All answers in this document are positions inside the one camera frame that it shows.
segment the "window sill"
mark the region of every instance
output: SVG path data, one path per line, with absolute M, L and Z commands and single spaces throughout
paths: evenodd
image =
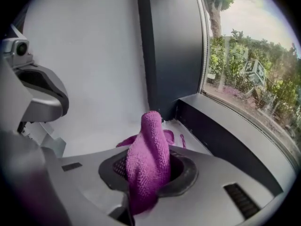
M 276 146 L 278 146 L 279 150 L 288 158 L 289 162 L 292 164 L 293 168 L 297 172 L 300 168 L 300 158 L 301 158 L 301 152 L 298 149 L 295 142 L 287 135 L 286 138 L 287 141 L 289 141 L 289 144 L 285 144 L 284 141 L 282 141 L 275 133 L 273 133 L 269 128 L 267 128 L 262 122 L 260 122 L 258 119 L 254 118 L 248 111 L 238 107 L 237 105 L 223 99 L 220 97 L 215 96 L 214 94 L 211 94 L 210 92 L 205 92 L 204 95 L 213 99 L 217 103 L 225 106 L 226 108 L 230 108 L 234 112 L 237 112 L 238 114 L 242 115 L 245 120 L 247 120 L 249 123 L 253 124 L 259 131 L 261 131 L 264 135 L 266 135 Z
M 237 112 L 208 96 L 195 94 L 180 100 L 211 118 L 242 142 L 265 165 L 283 191 L 291 188 L 297 167 L 293 166 L 283 151 L 261 130 Z

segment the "white surface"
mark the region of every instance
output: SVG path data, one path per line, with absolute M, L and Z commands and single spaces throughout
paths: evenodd
M 162 123 L 162 128 L 171 130 L 174 133 L 175 146 L 183 147 L 182 139 L 180 137 L 180 135 L 183 134 L 186 142 L 186 149 L 212 155 L 211 152 L 209 152 L 208 149 L 179 121 L 165 121 Z
M 290 162 L 279 148 L 255 126 L 238 113 L 204 95 L 195 94 L 181 100 L 219 123 L 245 144 L 272 173 L 284 192 L 291 188 L 296 174 Z
M 24 35 L 68 92 L 67 115 L 51 123 L 64 156 L 111 149 L 139 132 L 148 104 L 137 0 L 32 0 Z

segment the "window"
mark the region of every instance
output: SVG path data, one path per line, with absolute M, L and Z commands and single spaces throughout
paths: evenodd
M 237 111 L 299 163 L 301 47 L 272 0 L 204 0 L 210 57 L 202 93 Z

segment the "cloth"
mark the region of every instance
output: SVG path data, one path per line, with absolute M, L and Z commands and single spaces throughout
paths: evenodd
M 157 201 L 156 192 L 170 180 L 168 145 L 174 145 L 174 134 L 163 130 L 161 121 L 156 111 L 144 114 L 139 134 L 116 146 L 131 145 L 127 152 L 126 171 L 133 215 L 151 209 Z M 184 136 L 180 136 L 186 148 Z

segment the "white wall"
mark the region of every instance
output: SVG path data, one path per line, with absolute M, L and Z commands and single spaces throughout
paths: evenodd
M 52 122 L 64 156 L 113 148 L 148 110 L 137 0 L 32 0 L 24 23 L 37 64 L 68 91 Z

